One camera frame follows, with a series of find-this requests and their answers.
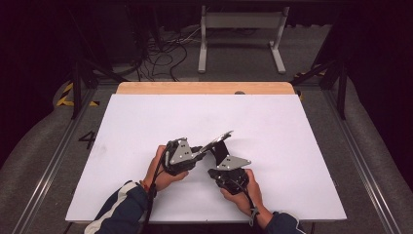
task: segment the hand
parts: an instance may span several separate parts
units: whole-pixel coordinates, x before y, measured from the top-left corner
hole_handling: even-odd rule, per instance
[[[255,180],[254,173],[251,169],[245,169],[245,172],[249,178],[249,183],[246,186],[248,195],[251,198],[252,203],[257,207],[259,212],[259,215],[257,216],[258,224],[261,228],[265,228],[267,224],[270,222],[271,218],[273,217],[273,214],[270,213],[267,210],[267,208],[264,207],[261,189],[259,188],[259,184]],[[224,195],[225,199],[235,203],[242,213],[251,216],[249,201],[246,198],[245,194],[241,192],[239,194],[232,195],[224,188],[221,188],[221,193]]]
[[[161,159],[162,153],[164,152],[166,146],[165,145],[159,145],[158,149],[156,151],[155,157],[152,159],[151,164],[149,165],[148,172],[146,173],[146,177],[143,180],[143,182],[147,185],[150,186],[154,177],[154,173],[156,171],[156,168],[158,166],[159,160]],[[180,181],[183,178],[185,178],[189,173],[188,172],[183,172],[181,174],[178,174],[176,176],[169,175],[168,173],[164,172],[164,167],[160,166],[158,170],[158,176],[155,180],[156,183],[156,189],[157,191],[161,191],[165,188],[167,188],[171,183],[175,181]]]
[[[259,189],[259,184],[257,183],[257,181],[255,181],[254,173],[252,172],[251,169],[245,169],[245,172],[249,178],[249,183],[248,183],[248,186],[246,187],[249,197],[251,198],[255,206],[257,206],[258,203],[262,204],[261,190]],[[251,215],[249,201],[243,192],[236,194],[236,195],[232,195],[226,189],[221,188],[221,193],[224,195],[225,199],[235,203],[235,205],[237,205],[238,209],[242,213],[248,216]]]

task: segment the metal part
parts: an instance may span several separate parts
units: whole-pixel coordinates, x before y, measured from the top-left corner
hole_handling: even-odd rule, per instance
[[[228,155],[218,166],[216,166],[216,169],[218,171],[231,171],[249,164],[251,164],[251,161],[249,160]]]
[[[169,151],[165,152],[165,166],[169,167]]]
[[[72,136],[80,123],[80,120],[82,119],[86,109],[89,106],[86,103],[91,102],[92,97],[94,96],[94,92],[95,90],[87,90],[87,92],[85,93],[84,103],[82,104],[82,108],[79,114],[76,116],[75,119],[70,121],[66,131],[64,132],[63,138],[61,139],[55,151],[55,154],[49,163],[49,166],[40,178],[36,186],[36,189],[34,190],[29,202],[27,203],[23,213],[21,214],[21,217],[18,223],[16,224],[15,229],[12,232],[13,234],[21,234],[26,233],[28,231],[31,222],[36,216],[37,211],[40,209],[43,199],[46,197],[46,194],[48,193],[49,188],[52,185],[52,182],[57,174],[60,164],[63,161],[69,142],[72,139]]]
[[[219,141],[222,141],[222,140],[230,137],[232,132],[233,132],[233,131],[230,131],[230,132],[225,133],[225,134],[219,136],[218,138],[214,139],[214,140],[211,141],[209,144],[207,144],[206,146],[202,147],[202,148],[200,149],[200,151],[196,152],[192,157],[195,158],[195,157],[197,157],[198,155],[200,155],[200,154],[202,154],[202,153],[204,153],[204,152],[207,152],[207,151],[211,150],[216,143],[218,143]]]
[[[192,151],[191,147],[189,147],[188,140],[182,138],[178,140],[178,143],[179,145],[170,159],[171,164],[177,164],[192,159]]]
[[[365,189],[367,190],[368,195],[370,196],[371,202],[373,203],[377,214],[379,215],[380,220],[386,230],[386,233],[389,234],[398,234],[401,233],[398,228],[397,223],[395,222],[394,216],[389,209],[389,206],[384,199],[384,196],[378,186],[376,180],[373,177],[373,174],[370,172],[370,169],[367,166],[367,163],[364,160],[364,157],[358,148],[356,140],[354,139],[352,132],[350,131],[349,126],[346,121],[341,119],[340,114],[336,111],[336,102],[334,96],[330,91],[323,91],[324,97],[331,107],[332,112],[346,137],[347,143],[349,144],[353,152],[353,161],[358,170],[361,180],[364,183]]]

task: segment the sleeve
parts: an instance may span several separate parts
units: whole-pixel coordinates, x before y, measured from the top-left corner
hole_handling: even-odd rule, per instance
[[[85,234],[137,233],[139,220],[147,209],[148,198],[140,184],[128,181],[112,194]]]
[[[268,234],[305,234],[300,221],[288,213],[273,213],[273,218],[265,227]]]

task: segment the table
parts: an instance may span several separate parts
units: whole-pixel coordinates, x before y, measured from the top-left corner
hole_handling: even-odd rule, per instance
[[[230,95],[236,91],[246,95]],[[93,220],[126,180],[144,177],[158,144],[188,137],[191,146],[205,145],[230,130],[234,133],[225,140],[227,147],[252,161],[248,168],[270,211],[291,212],[303,220],[346,218],[301,102],[288,83],[166,82],[119,86],[66,220]],[[214,159],[206,156],[183,181],[160,192],[150,221],[247,221],[208,177],[211,167]]]

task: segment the metal rail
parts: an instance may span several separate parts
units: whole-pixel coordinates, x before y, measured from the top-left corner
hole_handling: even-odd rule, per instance
[[[21,214],[21,217],[18,223],[16,224],[15,229],[12,232],[13,234],[26,233],[28,228],[30,227],[34,217],[36,216],[40,206],[42,205],[44,198],[46,197],[46,194],[49,191],[50,186],[52,185],[53,180],[55,179],[56,173],[66,153],[67,146],[70,140],[72,139],[73,133],[78,127],[85,113],[85,110],[88,108],[87,103],[89,103],[92,100],[94,92],[95,90],[86,91],[84,103],[82,105],[80,113],[75,119],[71,120],[69,125],[67,126],[67,129],[65,130],[63,137],[60,143],[58,144],[57,149],[48,167],[46,168],[39,182],[37,183],[37,186],[29,202],[27,203],[23,213]]]
[[[367,190],[371,202],[373,203],[373,206],[383,223],[386,233],[401,233],[400,229],[397,226],[397,223],[394,220],[394,216],[392,215],[392,212],[390,211],[389,206],[387,205],[386,200],[383,197],[383,193],[379,185],[374,179],[373,174],[368,168],[367,163],[365,162],[364,157],[358,148],[356,140],[354,139],[353,134],[349,126],[347,125],[347,122],[341,119],[340,114],[336,110],[336,101],[334,99],[334,95],[331,93],[331,91],[322,91],[322,93],[329,107],[331,108],[331,111],[334,113],[334,117],[337,120],[341,131],[343,132],[343,135],[345,136],[346,141],[350,146],[350,149],[352,150],[353,162],[355,163],[357,171],[362,182],[364,183],[364,187]]]

